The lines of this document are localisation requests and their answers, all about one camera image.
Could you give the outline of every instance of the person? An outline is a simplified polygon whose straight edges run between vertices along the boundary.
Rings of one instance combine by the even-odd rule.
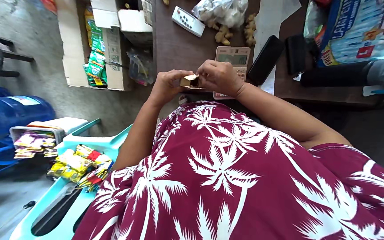
[[[207,60],[200,83],[261,125],[212,101],[161,108],[193,74],[158,73],[73,239],[384,239],[384,169],[341,134]]]

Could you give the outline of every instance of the concrete floor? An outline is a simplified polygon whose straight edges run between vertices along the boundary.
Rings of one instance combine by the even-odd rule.
[[[131,92],[68,87],[62,65],[63,49],[57,17],[39,0],[0,0],[0,36],[15,42],[16,50],[31,55],[35,63],[8,59],[6,70],[21,73],[19,78],[0,78],[0,86],[14,95],[36,95],[54,107],[58,117],[102,119],[95,136],[111,136],[130,125],[151,87],[136,85]],[[177,107],[167,104],[160,117]],[[384,166],[384,110],[353,112],[342,130],[352,144]],[[0,176],[0,225],[29,200],[38,200],[51,186],[45,178],[46,164],[23,164]],[[8,239],[27,211],[18,215],[0,233]]]

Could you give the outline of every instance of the diaper package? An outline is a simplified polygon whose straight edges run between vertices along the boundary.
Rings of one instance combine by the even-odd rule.
[[[318,66],[384,59],[384,0],[333,0]]]

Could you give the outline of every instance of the calculator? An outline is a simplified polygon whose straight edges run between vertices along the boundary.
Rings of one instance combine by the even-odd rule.
[[[250,58],[249,47],[242,46],[218,46],[216,50],[217,62],[230,62],[236,74],[245,82],[247,76],[248,59]],[[216,100],[233,99],[233,97],[221,93],[213,92]]]

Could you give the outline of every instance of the wooden table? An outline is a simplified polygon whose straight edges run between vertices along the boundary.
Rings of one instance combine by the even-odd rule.
[[[301,0],[301,3],[302,7],[281,24],[280,39],[282,41],[289,36],[303,33],[308,0]],[[312,67],[310,55],[307,56],[306,66]],[[292,80],[293,77],[287,72],[287,59],[284,51],[276,65],[275,96],[285,100],[327,102],[362,107],[375,106],[381,100],[380,95],[362,96],[362,87],[305,88],[299,82]]]
[[[216,57],[216,43],[214,36],[216,30],[205,28],[201,38],[186,31],[171,20],[175,6],[192,13],[192,8],[198,0],[171,0],[165,6],[162,0],[154,0],[152,9],[153,19],[153,51],[154,63],[157,72],[166,72],[171,69],[195,71],[207,59]],[[287,18],[280,29],[280,39],[285,41],[289,36],[303,33],[308,0],[301,0],[302,7]],[[258,13],[259,0],[249,0],[246,15]],[[245,46],[242,30],[232,31],[231,46]],[[252,48],[250,59],[253,59]],[[312,65],[312,58],[308,56],[307,66]],[[275,95],[285,100],[303,102],[337,103],[353,106],[374,106],[379,102],[379,96],[362,96],[361,87],[340,88],[304,88],[294,81],[287,73],[285,52],[276,65]]]
[[[260,0],[248,1],[246,15],[258,13]],[[162,0],[153,1],[153,52],[157,73],[171,69],[195,72],[205,60],[216,58],[216,48],[222,46],[214,38],[217,30],[206,27],[199,38],[171,20],[176,6],[192,14],[192,8],[198,2],[199,0],[171,0],[170,5],[165,6]],[[231,46],[246,46],[242,29],[231,32]],[[252,65],[253,51],[254,47],[251,48],[248,68]]]

